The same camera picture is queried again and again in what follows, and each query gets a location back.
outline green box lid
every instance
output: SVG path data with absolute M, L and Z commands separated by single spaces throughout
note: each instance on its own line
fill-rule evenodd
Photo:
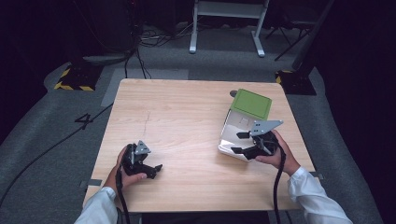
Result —
M 238 111 L 254 119 L 267 120 L 272 100 L 257 93 L 239 89 L 231 104 L 231 110 Z

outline hand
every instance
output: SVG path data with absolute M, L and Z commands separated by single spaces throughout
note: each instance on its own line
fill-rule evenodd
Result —
M 283 172 L 288 175 L 293 175 L 300 168 L 300 164 L 294 159 L 288 144 L 285 142 L 285 140 L 283 140 L 282 136 L 280 136 L 276 130 L 272 130 L 272 132 L 276 136 L 277 142 L 282 146 L 286 154 Z M 275 166 L 276 169 L 278 169 L 280 164 L 280 148 L 276 150 L 276 153 L 273 156 L 257 156 L 255 160 L 262 163 L 271 164 Z
M 108 174 L 107 180 L 106 180 L 105 184 L 103 185 L 103 187 L 111 187 L 111 188 L 113 188 L 113 190 L 117 194 L 118 194 L 118 192 L 117 192 L 117 185 L 116 185 L 116 173 L 117 173 L 117 170 L 120 167 L 122 156 L 125 153 L 125 150 L 126 150 L 126 147 L 124 147 L 122 149 L 122 151 L 120 152 L 120 154 L 119 154 L 119 156 L 117 158 L 116 165 L 110 171 L 110 174 Z M 140 181 L 141 179 L 146 179 L 147 178 L 147 175 L 144 174 L 144 173 L 137 174 L 137 175 L 127 175 L 123 171 L 123 168 L 121 168 L 121 173 L 122 173 L 122 189 L 126 189 L 129 186 L 131 186 L 132 184 Z

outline black chair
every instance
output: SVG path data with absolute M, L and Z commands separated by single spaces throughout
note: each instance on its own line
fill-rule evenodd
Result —
M 304 37 L 309 35 L 317 24 L 318 13 L 309 5 L 309 1 L 303 1 L 299 4 L 288 3 L 285 0 L 270 1 L 267 13 L 269 13 L 269 16 L 272 18 L 269 21 L 270 25 L 267 23 L 266 26 L 273 27 L 273 30 L 265 38 L 269 38 L 275 31 L 279 30 L 289 43 L 289 47 L 279 54 L 279 56 L 275 58 L 275 61 L 298 44 Z M 298 29 L 300 31 L 298 38 L 291 43 L 283 29 Z

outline white long-sleeve shirt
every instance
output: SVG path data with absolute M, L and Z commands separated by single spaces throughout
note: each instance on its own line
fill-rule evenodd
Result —
M 290 177 L 289 194 L 304 209 L 307 223 L 352 223 L 342 207 L 326 195 L 324 188 L 303 167 Z M 100 189 L 87 201 L 76 223 L 117 223 L 115 197 L 112 188 Z

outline light wood surface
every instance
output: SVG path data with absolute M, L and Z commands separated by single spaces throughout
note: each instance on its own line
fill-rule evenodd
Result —
M 124 191 L 130 212 L 273 210 L 277 169 L 218 150 L 233 101 L 230 91 L 238 89 L 273 100 L 268 119 L 284 120 L 276 129 L 297 161 L 314 171 L 286 96 L 276 83 L 124 79 L 92 179 L 105 182 L 120 150 L 142 140 L 152 151 L 144 163 L 163 164 L 163 169 L 155 179 Z M 298 208 L 290 200 L 288 179 L 283 174 L 279 183 L 279 209 Z M 84 202 L 99 189 L 89 186 Z

